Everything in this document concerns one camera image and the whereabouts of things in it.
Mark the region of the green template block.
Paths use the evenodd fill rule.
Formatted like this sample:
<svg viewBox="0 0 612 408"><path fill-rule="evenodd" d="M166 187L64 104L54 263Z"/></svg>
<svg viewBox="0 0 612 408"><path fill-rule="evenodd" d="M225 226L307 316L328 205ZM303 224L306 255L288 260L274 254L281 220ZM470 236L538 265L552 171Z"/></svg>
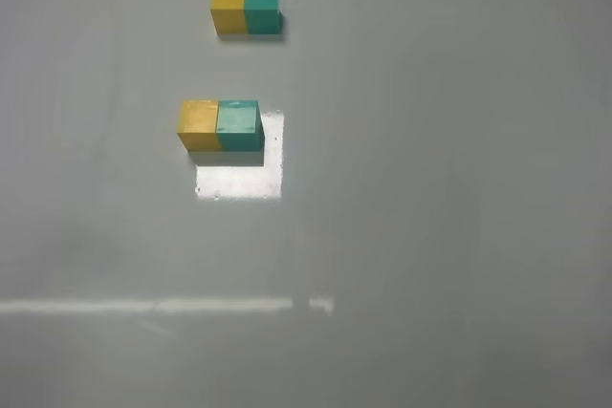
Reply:
<svg viewBox="0 0 612 408"><path fill-rule="evenodd" d="M245 0L249 34L280 34L279 0Z"/></svg>

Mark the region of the yellow template block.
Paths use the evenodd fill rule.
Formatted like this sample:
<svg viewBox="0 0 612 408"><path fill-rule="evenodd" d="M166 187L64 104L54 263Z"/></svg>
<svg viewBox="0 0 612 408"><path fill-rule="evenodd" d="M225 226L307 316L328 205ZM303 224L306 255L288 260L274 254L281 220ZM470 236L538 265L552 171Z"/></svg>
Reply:
<svg viewBox="0 0 612 408"><path fill-rule="evenodd" d="M211 0L209 9L218 35L248 32L245 0Z"/></svg>

